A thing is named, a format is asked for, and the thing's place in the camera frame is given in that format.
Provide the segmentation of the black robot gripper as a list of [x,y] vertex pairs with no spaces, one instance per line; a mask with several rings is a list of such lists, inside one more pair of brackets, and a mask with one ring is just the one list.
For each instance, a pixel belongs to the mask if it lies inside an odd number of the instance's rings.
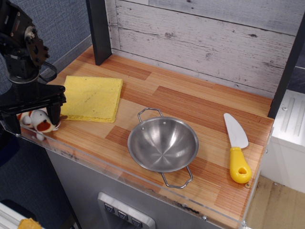
[[16,114],[45,107],[51,123],[57,125],[61,106],[66,102],[64,92],[65,87],[62,85],[40,82],[13,84],[0,96],[1,125],[12,134],[21,134]]

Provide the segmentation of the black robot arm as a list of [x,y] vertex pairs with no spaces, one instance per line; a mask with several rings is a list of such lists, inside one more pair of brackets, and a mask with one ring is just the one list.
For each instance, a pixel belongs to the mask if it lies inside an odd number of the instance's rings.
[[0,96],[0,122],[9,132],[21,134],[17,114],[46,108],[51,123],[60,121],[66,102],[65,87],[40,83],[42,65],[48,66],[48,47],[37,35],[32,19],[8,0],[0,2],[0,53],[12,83]]

